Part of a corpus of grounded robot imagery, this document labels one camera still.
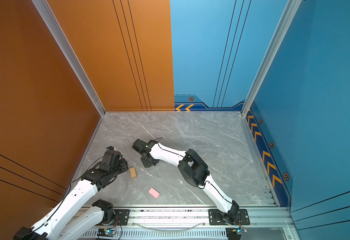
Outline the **long natural wood block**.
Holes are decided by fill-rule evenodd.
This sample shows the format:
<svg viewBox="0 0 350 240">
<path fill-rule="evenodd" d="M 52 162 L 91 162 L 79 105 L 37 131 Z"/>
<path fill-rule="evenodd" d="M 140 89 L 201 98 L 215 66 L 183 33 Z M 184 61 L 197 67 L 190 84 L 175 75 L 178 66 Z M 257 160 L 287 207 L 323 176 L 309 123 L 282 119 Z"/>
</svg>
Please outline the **long natural wood block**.
<svg viewBox="0 0 350 240">
<path fill-rule="evenodd" d="M 136 179 L 137 178 L 137 172 L 136 172 L 135 167 L 131 167 L 130 168 L 130 176 L 131 176 L 132 179 Z"/>
</svg>

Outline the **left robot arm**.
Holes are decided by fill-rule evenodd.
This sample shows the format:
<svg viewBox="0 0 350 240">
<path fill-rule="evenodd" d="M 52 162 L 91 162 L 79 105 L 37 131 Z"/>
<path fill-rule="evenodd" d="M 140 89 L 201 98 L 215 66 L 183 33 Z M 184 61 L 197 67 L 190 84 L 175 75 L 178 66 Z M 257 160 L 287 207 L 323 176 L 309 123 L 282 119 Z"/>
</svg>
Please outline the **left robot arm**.
<svg viewBox="0 0 350 240">
<path fill-rule="evenodd" d="M 109 164 L 101 162 L 98 168 L 89 169 L 55 208 L 32 227 L 20 228 L 13 239 L 77 240 L 98 224 L 116 227 L 119 219 L 114 205 L 104 200 L 95 201 L 84 214 L 73 222 L 71 219 L 89 199 L 127 170 L 128 163 L 123 158 L 112 160 Z"/>
</svg>

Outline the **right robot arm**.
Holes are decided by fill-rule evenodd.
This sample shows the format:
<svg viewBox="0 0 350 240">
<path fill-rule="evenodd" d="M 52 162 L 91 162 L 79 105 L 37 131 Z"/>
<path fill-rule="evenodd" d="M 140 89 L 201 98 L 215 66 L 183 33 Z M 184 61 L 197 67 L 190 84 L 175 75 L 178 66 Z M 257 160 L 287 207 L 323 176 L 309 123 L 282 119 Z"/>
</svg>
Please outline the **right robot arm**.
<svg viewBox="0 0 350 240">
<path fill-rule="evenodd" d="M 214 181 L 206 162 L 196 151 L 179 151 L 162 145 L 159 140 L 144 142 L 137 139 L 133 149 L 141 155 L 144 167 L 149 168 L 164 161 L 176 166 L 191 186 L 201 189 L 214 202 L 223 221 L 229 225 L 240 223 L 240 207 Z"/>
</svg>

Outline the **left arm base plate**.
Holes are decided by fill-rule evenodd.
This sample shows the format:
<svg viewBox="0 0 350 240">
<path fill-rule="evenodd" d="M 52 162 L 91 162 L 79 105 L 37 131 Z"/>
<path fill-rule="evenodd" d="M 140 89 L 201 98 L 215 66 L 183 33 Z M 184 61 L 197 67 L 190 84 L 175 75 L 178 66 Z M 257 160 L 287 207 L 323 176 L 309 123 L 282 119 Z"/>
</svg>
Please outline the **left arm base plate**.
<svg viewBox="0 0 350 240">
<path fill-rule="evenodd" d="M 112 217 L 108 219 L 107 216 L 96 224 L 96 226 L 102 227 L 115 227 L 115 226 L 127 226 L 130 217 L 129 209 L 113 209 Z"/>
</svg>

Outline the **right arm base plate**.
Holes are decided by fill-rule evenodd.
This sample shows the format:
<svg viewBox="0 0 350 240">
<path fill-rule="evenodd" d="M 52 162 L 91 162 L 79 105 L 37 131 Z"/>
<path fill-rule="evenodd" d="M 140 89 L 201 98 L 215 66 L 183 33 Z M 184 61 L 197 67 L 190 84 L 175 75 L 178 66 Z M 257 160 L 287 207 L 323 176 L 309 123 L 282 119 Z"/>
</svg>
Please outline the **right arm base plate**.
<svg viewBox="0 0 350 240">
<path fill-rule="evenodd" d="M 236 213 L 223 213 L 218 209 L 209 209 L 209 223 L 212 226 L 230 225 L 230 226 L 249 226 L 251 224 L 248 211 L 239 209 Z"/>
</svg>

